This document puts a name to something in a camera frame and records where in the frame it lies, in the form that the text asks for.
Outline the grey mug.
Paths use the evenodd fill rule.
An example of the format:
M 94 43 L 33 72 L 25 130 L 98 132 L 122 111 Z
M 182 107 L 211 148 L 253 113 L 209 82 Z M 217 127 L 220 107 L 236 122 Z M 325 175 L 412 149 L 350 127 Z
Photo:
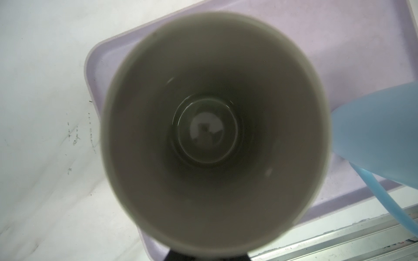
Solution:
M 172 251 L 235 258 L 279 238 L 327 173 L 330 110 L 285 34 L 234 13 L 178 18 L 124 59 L 101 118 L 112 189 Z

